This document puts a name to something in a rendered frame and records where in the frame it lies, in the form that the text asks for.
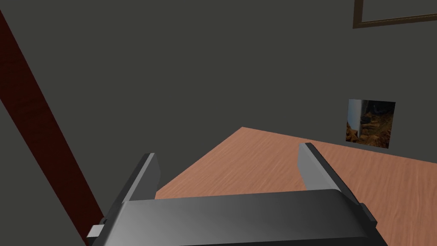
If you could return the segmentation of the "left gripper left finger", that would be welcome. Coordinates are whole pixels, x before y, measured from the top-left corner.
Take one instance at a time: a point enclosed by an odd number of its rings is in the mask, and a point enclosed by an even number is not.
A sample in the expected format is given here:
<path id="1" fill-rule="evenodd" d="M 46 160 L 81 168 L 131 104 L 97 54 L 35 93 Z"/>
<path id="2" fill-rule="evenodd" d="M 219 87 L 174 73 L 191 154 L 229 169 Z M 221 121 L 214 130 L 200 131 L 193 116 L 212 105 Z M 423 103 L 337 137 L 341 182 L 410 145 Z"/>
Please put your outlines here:
<path id="1" fill-rule="evenodd" d="M 154 199 L 159 180 L 160 166 L 156 153 L 145 154 L 129 177 L 121 202 Z"/>

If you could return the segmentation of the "brown framed wall picture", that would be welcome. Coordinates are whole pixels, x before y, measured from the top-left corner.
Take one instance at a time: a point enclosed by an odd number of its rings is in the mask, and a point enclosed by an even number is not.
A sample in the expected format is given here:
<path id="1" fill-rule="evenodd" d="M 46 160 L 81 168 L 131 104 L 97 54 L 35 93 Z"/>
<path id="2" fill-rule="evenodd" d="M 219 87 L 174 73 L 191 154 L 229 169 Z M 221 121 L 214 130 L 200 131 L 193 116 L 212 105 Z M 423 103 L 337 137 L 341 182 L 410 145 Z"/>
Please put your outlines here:
<path id="1" fill-rule="evenodd" d="M 354 0 L 353 29 L 437 21 L 437 0 Z"/>

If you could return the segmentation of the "dark red door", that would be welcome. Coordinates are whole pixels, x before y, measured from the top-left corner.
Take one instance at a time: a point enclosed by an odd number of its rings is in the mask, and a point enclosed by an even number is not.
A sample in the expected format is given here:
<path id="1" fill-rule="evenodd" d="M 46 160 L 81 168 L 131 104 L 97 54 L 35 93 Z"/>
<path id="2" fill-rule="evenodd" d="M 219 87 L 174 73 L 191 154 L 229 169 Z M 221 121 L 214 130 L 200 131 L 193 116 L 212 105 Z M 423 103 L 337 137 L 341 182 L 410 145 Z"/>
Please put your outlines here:
<path id="1" fill-rule="evenodd" d="M 86 246 L 103 214 L 0 11 L 0 101 Z"/>

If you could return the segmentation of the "brown landscape wall picture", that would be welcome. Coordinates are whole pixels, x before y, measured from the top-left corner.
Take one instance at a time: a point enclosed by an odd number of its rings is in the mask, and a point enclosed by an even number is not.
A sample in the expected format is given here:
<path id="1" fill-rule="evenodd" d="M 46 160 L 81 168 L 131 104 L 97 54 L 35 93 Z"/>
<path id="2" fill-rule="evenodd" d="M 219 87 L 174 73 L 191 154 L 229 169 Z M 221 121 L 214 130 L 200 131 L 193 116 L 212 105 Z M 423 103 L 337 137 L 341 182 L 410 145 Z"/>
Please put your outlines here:
<path id="1" fill-rule="evenodd" d="M 345 140 L 388 149 L 396 103 L 348 99 Z"/>

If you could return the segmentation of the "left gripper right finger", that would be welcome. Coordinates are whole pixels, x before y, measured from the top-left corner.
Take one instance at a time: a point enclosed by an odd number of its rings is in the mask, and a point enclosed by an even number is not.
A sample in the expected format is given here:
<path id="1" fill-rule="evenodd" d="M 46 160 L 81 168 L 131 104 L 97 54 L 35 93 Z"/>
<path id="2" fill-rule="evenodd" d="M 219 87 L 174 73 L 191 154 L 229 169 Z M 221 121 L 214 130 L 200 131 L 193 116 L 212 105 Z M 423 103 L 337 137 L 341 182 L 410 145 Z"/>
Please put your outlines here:
<path id="1" fill-rule="evenodd" d="M 297 167 L 307 190 L 335 189 L 353 203 L 358 199 L 312 143 L 300 143 Z"/>

